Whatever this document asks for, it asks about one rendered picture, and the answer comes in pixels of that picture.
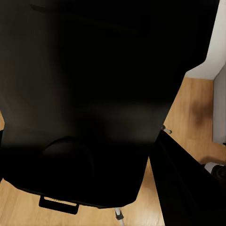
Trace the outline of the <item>camera tripod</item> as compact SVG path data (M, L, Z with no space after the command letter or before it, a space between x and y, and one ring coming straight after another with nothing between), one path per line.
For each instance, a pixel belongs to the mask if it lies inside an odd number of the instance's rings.
M161 129L170 133L170 134L172 133L171 130L166 130L164 125L162 126ZM115 207L115 217L116 217L117 220L120 220L121 226L124 226L124 223L123 223L123 220L122 220L124 218L124 216L122 215L122 212L120 211L120 209L117 208L117 207Z

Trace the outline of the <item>digital camera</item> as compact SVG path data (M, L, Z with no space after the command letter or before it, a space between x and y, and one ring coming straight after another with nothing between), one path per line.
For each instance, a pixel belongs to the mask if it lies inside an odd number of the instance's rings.
M74 215L136 201L219 1L0 0L3 178Z

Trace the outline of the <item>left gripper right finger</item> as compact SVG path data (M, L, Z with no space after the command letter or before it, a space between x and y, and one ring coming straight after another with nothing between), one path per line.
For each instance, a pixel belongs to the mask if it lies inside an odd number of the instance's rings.
M226 226L226 187L166 131L149 159L165 226Z

